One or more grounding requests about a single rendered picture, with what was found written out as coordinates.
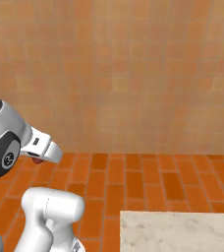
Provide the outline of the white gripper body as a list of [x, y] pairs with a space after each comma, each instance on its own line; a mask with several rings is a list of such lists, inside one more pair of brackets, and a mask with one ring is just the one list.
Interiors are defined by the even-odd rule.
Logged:
[[51, 142], [44, 154], [44, 159], [53, 163], [59, 163], [62, 159], [63, 152], [54, 142]]

